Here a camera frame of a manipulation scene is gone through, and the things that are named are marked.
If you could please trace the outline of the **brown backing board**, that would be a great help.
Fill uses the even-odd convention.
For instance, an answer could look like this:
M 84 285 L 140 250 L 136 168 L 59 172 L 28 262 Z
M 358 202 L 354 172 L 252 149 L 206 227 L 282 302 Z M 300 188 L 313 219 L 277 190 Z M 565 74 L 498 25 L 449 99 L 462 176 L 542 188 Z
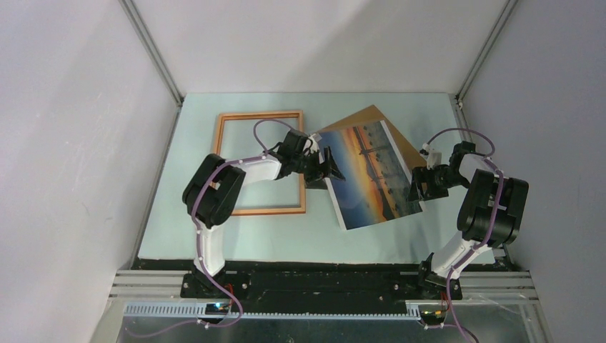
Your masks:
M 375 105 L 363 108 L 318 131 L 326 138 L 345 181 L 328 179 L 330 189 L 369 185 L 408 189 L 412 170 L 423 166 L 421 155 L 394 123 Z

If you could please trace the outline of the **wooden picture frame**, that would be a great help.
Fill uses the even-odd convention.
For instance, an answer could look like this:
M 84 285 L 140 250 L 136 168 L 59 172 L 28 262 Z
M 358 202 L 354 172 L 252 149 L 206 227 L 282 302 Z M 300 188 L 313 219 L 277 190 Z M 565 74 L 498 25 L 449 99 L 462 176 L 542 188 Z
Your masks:
M 212 152 L 226 160 L 257 156 L 283 141 L 290 129 L 304 130 L 303 111 L 222 113 L 217 117 Z M 277 181 L 243 186 L 233 215 L 303 214 L 306 211 L 303 177 L 290 174 Z

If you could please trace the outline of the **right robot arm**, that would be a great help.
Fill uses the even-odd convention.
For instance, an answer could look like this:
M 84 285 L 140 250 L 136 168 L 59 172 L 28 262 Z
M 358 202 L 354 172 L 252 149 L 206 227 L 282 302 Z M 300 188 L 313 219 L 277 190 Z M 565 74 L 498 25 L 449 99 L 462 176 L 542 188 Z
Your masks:
M 489 154 L 477 152 L 469 141 L 456 144 L 446 164 L 429 144 L 422 146 L 420 154 L 426 164 L 412 170 L 409 201 L 445 198 L 454 187 L 467 190 L 457 215 L 457 233 L 419 265 L 416 290 L 433 299 L 451 289 L 461 271 L 479 255 L 516 240 L 529 184 L 506 177 Z

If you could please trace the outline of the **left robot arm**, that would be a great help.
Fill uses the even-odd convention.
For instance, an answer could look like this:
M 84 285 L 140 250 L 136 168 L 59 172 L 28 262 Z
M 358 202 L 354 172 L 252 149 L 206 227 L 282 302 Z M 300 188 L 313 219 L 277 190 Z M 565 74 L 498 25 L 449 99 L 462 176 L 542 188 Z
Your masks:
M 182 194 L 182 201 L 196 227 L 194 266 L 203 274 L 198 288 L 208 297 L 218 297 L 226 288 L 220 274 L 225 265 L 224 231 L 243 187 L 299 174 L 308 184 L 324 179 L 344 181 L 329 146 L 319 147 L 316 135 L 292 129 L 285 138 L 261 154 L 226 160 L 208 154 Z

